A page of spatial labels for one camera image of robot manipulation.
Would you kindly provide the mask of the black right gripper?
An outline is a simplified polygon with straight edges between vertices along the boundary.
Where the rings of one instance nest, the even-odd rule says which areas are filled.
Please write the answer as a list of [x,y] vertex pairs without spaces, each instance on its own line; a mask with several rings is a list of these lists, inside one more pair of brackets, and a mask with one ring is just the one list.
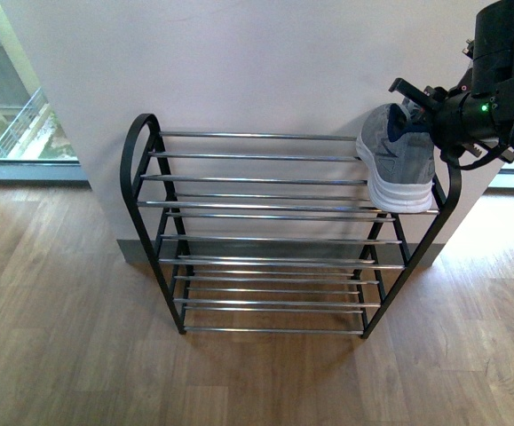
[[397,91],[426,113],[431,138],[440,158],[458,164],[464,154],[476,164],[514,161],[514,89],[501,84],[492,93],[474,96],[469,83],[447,91],[427,86],[423,91],[396,78],[389,92]]

